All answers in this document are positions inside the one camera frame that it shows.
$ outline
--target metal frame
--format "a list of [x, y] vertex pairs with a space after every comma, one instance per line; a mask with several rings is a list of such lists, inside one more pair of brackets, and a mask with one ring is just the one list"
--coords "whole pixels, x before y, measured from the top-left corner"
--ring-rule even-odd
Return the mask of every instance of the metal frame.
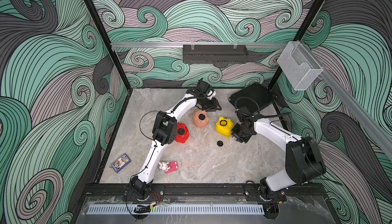
[[[288, 42], [284, 43], [257, 43], [257, 42], [241, 42], [241, 45], [246, 45], [246, 48], [258, 49], [284, 49]], [[239, 43], [235, 42], [111, 42], [112, 48], [183, 48], [184, 45], [233, 45]]]
[[[151, 188], [161, 195], [165, 203], [175, 202], [178, 199], [192, 197], [235, 197], [246, 198], [247, 201], [257, 202], [257, 204], [270, 205], [271, 202], [261, 201], [256, 189], [258, 184], [152, 184]], [[331, 213], [334, 221], [340, 224], [340, 219], [328, 198], [322, 184], [308, 183], [303, 185], [294, 185], [282, 192], [288, 197], [297, 197], [301, 199], [304, 196], [321, 196], [325, 199], [328, 211]], [[74, 213], [71, 224], [74, 224], [81, 212], [87, 197], [112, 197], [122, 196], [127, 202], [151, 203], [155, 201], [152, 197], [150, 200], [140, 202], [134, 195], [128, 184], [86, 184], [84, 191], [79, 199], [76, 213]]]
[[104, 153], [104, 155], [102, 157], [102, 160], [101, 160], [101, 163], [100, 163], [100, 165], [99, 165], [99, 167], [97, 169], [97, 173], [96, 173], [95, 178], [94, 178], [94, 183], [99, 183], [100, 180], [101, 180], [101, 176], [104, 173], [104, 169], [105, 169], [105, 165], [106, 165], [107, 159], [109, 158], [110, 152], [112, 150], [113, 143], [115, 142], [115, 138], [117, 136], [118, 128], [120, 127], [120, 123], [121, 123], [122, 118], [124, 116], [125, 110], [127, 109], [128, 102], [129, 102], [131, 94], [132, 94], [132, 90], [129, 90], [128, 93], [125, 96], [125, 100], [124, 100], [124, 103], [123, 103], [123, 105], [121, 107], [120, 114], [118, 115], [115, 127], [114, 127], [114, 129], [112, 131], [112, 134], [110, 135], [109, 143], [106, 146], [105, 153]]
[[[132, 200], [133, 193], [128, 192], [131, 191], [128, 188], [128, 184], [99, 184], [100, 178], [109, 157], [113, 142], [115, 140], [118, 128], [120, 126], [122, 117], [124, 115], [125, 109], [130, 99], [130, 95], [132, 93], [132, 87], [130, 86], [128, 79], [125, 75], [124, 70], [121, 67], [121, 62], [112, 48], [182, 48], [184, 44], [191, 44], [194, 45], [195, 43], [191, 42], [132, 42], [132, 43], [124, 43], [124, 42], [110, 42], [110, 39], [105, 31], [105, 28], [100, 20], [98, 12], [92, 2], [92, 0], [83, 0], [86, 4], [88, 11], [94, 21], [99, 34], [101, 35], [102, 40], [109, 52], [110, 57], [112, 58], [122, 81], [125, 84], [125, 87], [128, 90], [128, 94], [125, 98], [124, 104], [121, 109], [121, 113], [117, 119], [115, 124], [115, 128], [112, 132], [110, 137], [109, 144], [105, 150], [104, 157], [100, 163], [100, 167], [97, 170], [97, 174], [95, 176], [95, 183], [86, 184], [83, 193], [80, 197], [78, 202], [77, 211], [74, 213], [71, 223], [75, 223], [81, 208], [84, 204], [86, 197], [103, 197], [103, 196], [125, 196], [128, 197], [129, 200]], [[305, 34], [307, 28], [310, 26], [311, 22], [313, 21], [314, 17], [317, 15], [322, 3], [324, 0], [315, 0], [311, 10], [309, 11], [308, 15], [305, 18], [305, 21], [302, 23], [296, 37], [294, 40], [300, 40], [303, 35]], [[203, 42], [202, 44], [209, 44], [209, 45], [237, 45], [238, 43], [228, 43], [228, 42]], [[264, 49], [283, 49], [287, 45], [287, 43], [241, 43], [245, 44], [248, 48], [264, 48]], [[279, 68], [275, 73], [274, 77], [270, 82], [271, 89], [273, 85], [276, 83], [280, 73], [282, 71]], [[200, 197], [245, 197], [249, 201], [256, 201], [260, 204], [265, 202], [260, 201], [261, 199], [255, 193], [257, 193], [258, 184], [152, 184], [152, 189], [161, 190], [163, 191], [163, 197], [175, 199], [180, 197], [191, 197], [191, 196], [200, 196]], [[336, 221], [336, 223], [340, 223], [340, 219], [336, 215], [334, 208], [331, 202], [328, 200], [328, 196], [321, 184], [305, 184], [300, 186], [292, 186], [288, 190], [285, 191], [287, 196], [297, 196], [297, 195], [321, 195], [326, 199], [326, 203], [328, 208]]]
[[[320, 11], [321, 6], [323, 5], [324, 1], [325, 0], [314, 0], [310, 11], [306, 15], [305, 20], [302, 22], [301, 27], [299, 28], [293, 41], [302, 40], [302, 38], [305, 36], [306, 31], [308, 30], [308, 28], [312, 24], [314, 18], [317, 16], [317, 13]], [[272, 77], [270, 83], [268, 84], [269, 90], [272, 90], [272, 88], [277, 83], [277, 80], [279, 79], [281, 74], [282, 74], [282, 69], [280, 67], [278, 67], [274, 76]]]
[[104, 44], [106, 46], [107, 51], [109, 52], [110, 57], [112, 58], [113, 63], [115, 64], [118, 73], [120, 74], [120, 77], [127, 88], [127, 90], [132, 90], [132, 87], [130, 86], [130, 83], [127, 79], [127, 76], [125, 75], [124, 70], [121, 67], [121, 62], [117, 56], [117, 54], [112, 50], [110, 46], [110, 39], [109, 36], [107, 35], [104, 25], [101, 22], [100, 17], [98, 16], [98, 12], [94, 6], [94, 3], [92, 0], [83, 0], [88, 11], [90, 12], [91, 18], [94, 21], [94, 24], [97, 28], [98, 33], [100, 34], [102, 40], [104, 41]]

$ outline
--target red piggy bank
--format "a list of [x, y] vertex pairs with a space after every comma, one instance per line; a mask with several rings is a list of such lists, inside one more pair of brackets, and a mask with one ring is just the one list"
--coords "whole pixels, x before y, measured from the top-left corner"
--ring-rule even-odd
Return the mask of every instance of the red piggy bank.
[[177, 123], [177, 137], [176, 142], [185, 143], [189, 138], [189, 130], [185, 124]]

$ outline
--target pink piggy bank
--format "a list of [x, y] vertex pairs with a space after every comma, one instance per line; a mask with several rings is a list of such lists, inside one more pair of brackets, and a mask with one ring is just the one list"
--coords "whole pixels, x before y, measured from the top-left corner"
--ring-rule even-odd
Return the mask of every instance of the pink piggy bank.
[[201, 109], [197, 109], [194, 113], [193, 113], [193, 123], [199, 127], [204, 129], [206, 127], [206, 125], [209, 122], [209, 118], [208, 118], [208, 114], [206, 111], [203, 111]]

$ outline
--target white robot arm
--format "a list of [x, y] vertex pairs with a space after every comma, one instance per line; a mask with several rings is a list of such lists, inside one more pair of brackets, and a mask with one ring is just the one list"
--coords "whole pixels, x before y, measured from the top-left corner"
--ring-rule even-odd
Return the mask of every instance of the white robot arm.
[[260, 181], [264, 199], [280, 198], [279, 190], [307, 182], [326, 173], [317, 142], [311, 137], [303, 138], [271, 122], [261, 114], [244, 115], [236, 111], [242, 124], [236, 124], [232, 135], [241, 143], [247, 143], [252, 135], [260, 134], [271, 140], [285, 152], [285, 169]]
[[210, 85], [200, 79], [196, 88], [187, 90], [183, 99], [166, 112], [159, 112], [156, 116], [153, 128], [153, 141], [146, 160], [141, 170], [132, 176], [130, 184], [142, 199], [146, 199], [149, 194], [151, 183], [154, 179], [155, 169], [164, 152], [164, 149], [174, 141], [177, 135], [177, 121], [179, 121], [189, 109], [197, 104], [207, 112], [221, 110], [218, 100], [214, 98], [216, 92]]

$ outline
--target enclosure wall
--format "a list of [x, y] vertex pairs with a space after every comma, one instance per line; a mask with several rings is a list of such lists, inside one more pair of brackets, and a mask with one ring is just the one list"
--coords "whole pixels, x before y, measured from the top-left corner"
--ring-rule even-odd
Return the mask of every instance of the enclosure wall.
[[[302, 39], [389, 136], [391, 7], [392, 0], [326, 0]], [[284, 74], [277, 84], [281, 112], [291, 112], [291, 131], [319, 143], [329, 181], [316, 182], [342, 222], [390, 223], [392, 163], [355, 114], [321, 77], [306, 91], [294, 91]]]
[[[93, 0], [114, 41], [288, 42], [312, 0]], [[133, 87], [268, 84], [281, 50], [250, 49], [247, 64], [184, 64], [182, 49], [116, 50]]]
[[0, 0], [1, 223], [66, 223], [127, 90], [83, 0]]

